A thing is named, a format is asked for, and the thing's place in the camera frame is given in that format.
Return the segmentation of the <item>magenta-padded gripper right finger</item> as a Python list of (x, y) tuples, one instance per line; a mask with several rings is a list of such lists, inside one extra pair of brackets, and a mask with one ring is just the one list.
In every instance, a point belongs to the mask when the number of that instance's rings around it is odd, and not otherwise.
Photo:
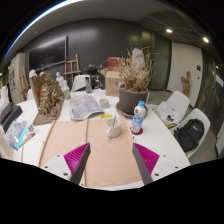
[(159, 155), (137, 143), (133, 144), (132, 153), (144, 185), (150, 184), (181, 169), (181, 166), (168, 155)]

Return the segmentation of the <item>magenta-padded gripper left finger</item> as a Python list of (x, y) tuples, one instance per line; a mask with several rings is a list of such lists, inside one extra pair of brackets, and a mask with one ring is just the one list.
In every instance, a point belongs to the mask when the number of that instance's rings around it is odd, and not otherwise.
[(79, 185), (90, 153), (90, 144), (86, 143), (65, 155), (55, 155), (42, 169)]

